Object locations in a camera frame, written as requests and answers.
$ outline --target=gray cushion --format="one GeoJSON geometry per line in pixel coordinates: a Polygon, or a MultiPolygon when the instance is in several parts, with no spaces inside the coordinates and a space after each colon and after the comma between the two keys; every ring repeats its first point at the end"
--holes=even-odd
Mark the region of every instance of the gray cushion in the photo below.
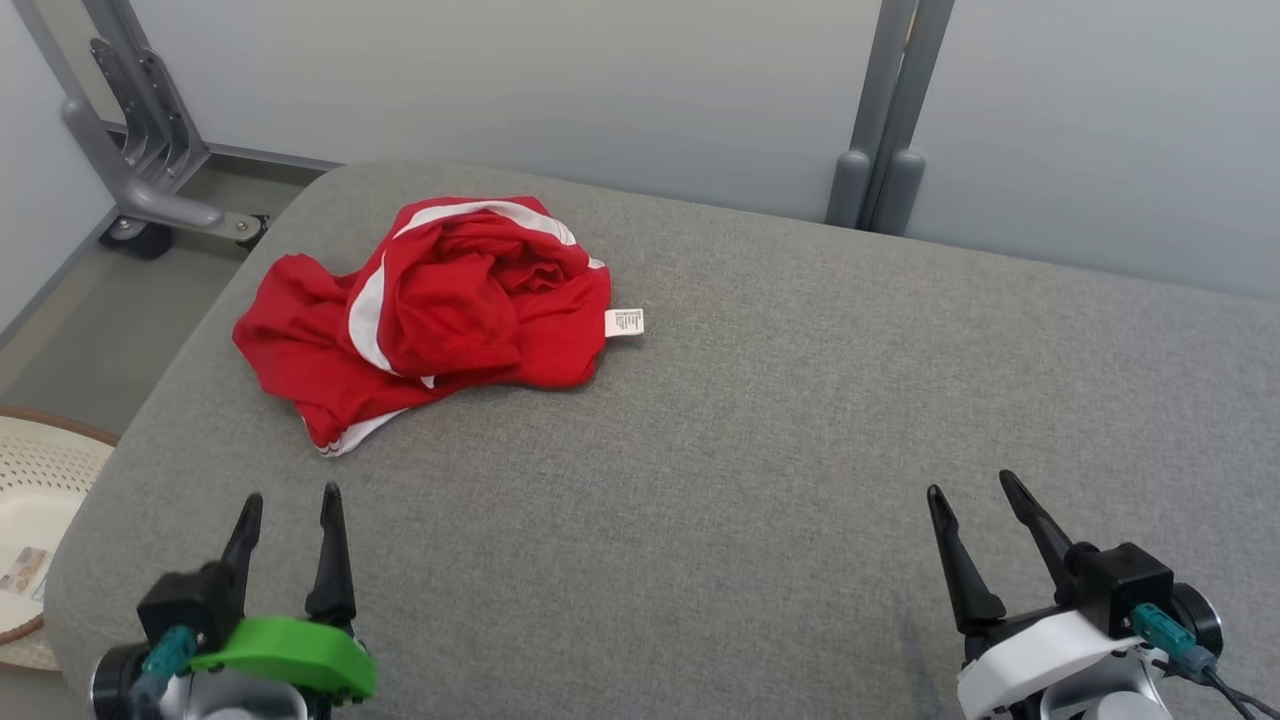
{"type": "MultiPolygon", "coordinates": [[[[78,691],[164,570],[266,497],[248,612],[301,614],[342,484],[380,693],[352,716],[954,716],[960,637],[924,489],[1011,611],[1048,577],[996,471],[1076,539],[1134,541],[1280,647],[1280,306],[612,192],[393,161],[335,170],[250,256],[129,427],[49,591],[78,691]],[[229,340],[270,263],[360,266],[404,204],[534,195],[643,338],[570,392],[468,389],[321,457],[229,340]]],[[[1229,708],[1166,683],[1185,716],[1229,708]]],[[[1277,701],[1280,696],[1270,700],[1277,701]]]]}

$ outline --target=black cable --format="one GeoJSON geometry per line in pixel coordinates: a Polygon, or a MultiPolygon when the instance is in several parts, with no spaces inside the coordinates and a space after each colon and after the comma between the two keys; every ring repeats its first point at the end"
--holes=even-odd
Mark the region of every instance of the black cable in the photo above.
{"type": "Polygon", "coordinates": [[[1235,696],[1235,693],[1231,691],[1231,688],[1226,687],[1226,683],[1222,682],[1222,678],[1217,676],[1217,671],[1216,670],[1206,667],[1204,669],[1204,679],[1208,680],[1208,683],[1211,685],[1213,685],[1213,688],[1216,688],[1217,692],[1222,693],[1222,697],[1225,697],[1226,701],[1231,703],[1231,707],[1234,707],[1235,711],[1240,714],[1240,717],[1248,717],[1249,720],[1257,720],[1257,716],[1253,715],[1252,712],[1249,712],[1248,707],[1244,707],[1244,703],[1240,702],[1240,698],[1235,696]]]}

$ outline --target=gray metal frame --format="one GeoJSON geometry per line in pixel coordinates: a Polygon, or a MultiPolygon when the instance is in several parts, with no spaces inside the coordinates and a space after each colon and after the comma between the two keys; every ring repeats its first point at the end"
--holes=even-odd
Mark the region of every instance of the gray metal frame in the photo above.
{"type": "Polygon", "coordinates": [[[914,13],[915,0],[883,0],[881,4],[854,133],[849,150],[836,160],[836,177],[827,202],[828,224],[846,228],[858,225],[914,13]]]}
{"type": "Polygon", "coordinates": [[[942,49],[955,0],[920,0],[902,56],[858,227],[901,234],[924,177],[925,158],[910,150],[924,95],[942,49]]]}
{"type": "Polygon", "coordinates": [[[264,232],[264,222],[253,215],[172,195],[209,159],[209,150],[127,0],[83,0],[102,36],[91,41],[91,53],[124,110],[123,149],[90,104],[35,1],[13,4],[67,92],[63,122],[124,215],[123,223],[110,225],[114,237],[133,237],[147,222],[236,241],[264,232]]]}

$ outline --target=wicker basket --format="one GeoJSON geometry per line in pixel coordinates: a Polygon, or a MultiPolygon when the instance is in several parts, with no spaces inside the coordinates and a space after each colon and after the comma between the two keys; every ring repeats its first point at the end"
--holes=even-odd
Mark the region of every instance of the wicker basket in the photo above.
{"type": "Polygon", "coordinates": [[[44,630],[45,578],[114,447],[87,425],[0,407],[0,665],[59,669],[44,630]]]}

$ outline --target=paper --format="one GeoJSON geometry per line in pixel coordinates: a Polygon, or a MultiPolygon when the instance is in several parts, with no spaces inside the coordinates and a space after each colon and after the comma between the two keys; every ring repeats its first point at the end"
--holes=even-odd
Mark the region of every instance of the paper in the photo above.
{"type": "Polygon", "coordinates": [[[605,310],[604,337],[644,334],[644,310],[605,310]]]}
{"type": "Polygon", "coordinates": [[[37,547],[22,548],[9,571],[0,575],[0,592],[28,597],[37,602],[44,600],[45,582],[40,577],[40,570],[47,556],[47,551],[37,547]]]}

